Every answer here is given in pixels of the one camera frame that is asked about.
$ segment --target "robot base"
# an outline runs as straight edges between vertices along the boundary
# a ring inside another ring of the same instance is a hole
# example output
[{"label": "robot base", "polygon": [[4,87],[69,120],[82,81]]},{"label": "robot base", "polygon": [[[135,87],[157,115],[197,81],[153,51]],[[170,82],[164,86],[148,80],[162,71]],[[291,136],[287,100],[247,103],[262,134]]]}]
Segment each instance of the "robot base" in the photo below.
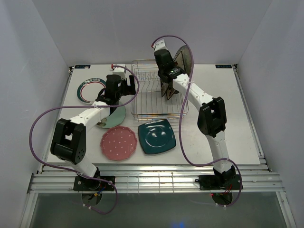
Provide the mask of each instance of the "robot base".
[{"label": "robot base", "polygon": [[[100,179],[104,179],[106,181],[110,181],[113,183],[113,185],[115,185],[115,176],[100,176],[98,177]],[[114,191],[114,187],[108,183],[105,182],[100,182],[100,184],[98,185],[98,187],[92,189],[89,186],[89,184],[87,184],[88,181],[92,181],[80,176],[76,176],[75,177],[75,181],[74,181],[74,187],[73,190],[74,191],[99,191],[102,188],[104,188],[103,191]]]},{"label": "robot base", "polygon": [[239,175],[235,175],[226,183],[221,183],[216,175],[200,175],[199,178],[195,180],[195,182],[199,183],[200,190],[223,190],[230,185],[231,190],[239,190],[240,188]]}]

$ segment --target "dark green square plate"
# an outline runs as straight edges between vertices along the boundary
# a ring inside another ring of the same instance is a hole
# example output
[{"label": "dark green square plate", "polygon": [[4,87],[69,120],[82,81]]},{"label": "dark green square plate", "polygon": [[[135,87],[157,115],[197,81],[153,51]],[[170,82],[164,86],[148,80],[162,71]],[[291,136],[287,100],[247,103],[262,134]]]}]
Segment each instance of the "dark green square plate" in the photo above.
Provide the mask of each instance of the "dark green square plate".
[{"label": "dark green square plate", "polygon": [[146,154],[163,153],[176,146],[174,132],[168,120],[157,120],[140,125],[138,136]]}]

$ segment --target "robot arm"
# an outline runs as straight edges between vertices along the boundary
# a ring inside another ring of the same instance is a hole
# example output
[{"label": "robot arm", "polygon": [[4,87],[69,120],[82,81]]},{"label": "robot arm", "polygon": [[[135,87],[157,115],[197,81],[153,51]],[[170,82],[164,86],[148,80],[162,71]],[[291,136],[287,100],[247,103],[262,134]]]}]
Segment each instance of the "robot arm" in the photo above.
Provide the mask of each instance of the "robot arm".
[{"label": "robot arm", "polygon": [[[161,80],[185,95],[189,85],[188,75],[180,67],[175,66],[164,40],[156,42],[153,48]],[[195,83],[190,85],[188,100],[194,104],[199,112],[198,128],[209,142],[213,160],[229,158],[224,132],[227,122],[224,100],[221,97],[212,97]],[[236,174],[234,167],[227,160],[216,162],[214,173],[219,176],[222,182],[226,182]]]},{"label": "robot arm", "polygon": [[130,85],[125,77],[126,71],[115,68],[112,75],[107,75],[106,87],[102,89],[92,108],[68,120],[58,120],[51,144],[51,153],[71,165],[79,173],[89,177],[100,176],[99,170],[86,156],[86,134],[102,119],[111,115],[116,108],[96,106],[118,105],[123,95],[135,94],[134,77],[129,76]]}]

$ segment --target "pink plate with white dots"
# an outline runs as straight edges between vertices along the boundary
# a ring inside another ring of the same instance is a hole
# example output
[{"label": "pink plate with white dots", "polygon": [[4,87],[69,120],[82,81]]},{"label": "pink plate with white dots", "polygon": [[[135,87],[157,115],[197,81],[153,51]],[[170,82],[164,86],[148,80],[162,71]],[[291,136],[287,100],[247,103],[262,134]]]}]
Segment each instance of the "pink plate with white dots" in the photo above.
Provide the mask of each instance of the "pink plate with white dots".
[{"label": "pink plate with white dots", "polygon": [[102,153],[110,160],[129,158],[136,150],[137,139],[128,127],[117,126],[108,130],[100,141]]}]

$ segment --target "light green plate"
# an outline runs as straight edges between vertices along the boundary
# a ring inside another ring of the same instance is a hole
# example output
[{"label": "light green plate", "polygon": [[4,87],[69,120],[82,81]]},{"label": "light green plate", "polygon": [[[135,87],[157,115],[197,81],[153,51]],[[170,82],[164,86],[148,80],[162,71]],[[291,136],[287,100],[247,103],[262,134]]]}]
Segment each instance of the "light green plate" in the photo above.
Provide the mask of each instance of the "light green plate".
[{"label": "light green plate", "polygon": [[97,126],[105,129],[116,127],[124,121],[125,114],[125,106],[118,107],[110,116],[102,119],[101,122],[97,124]]}]

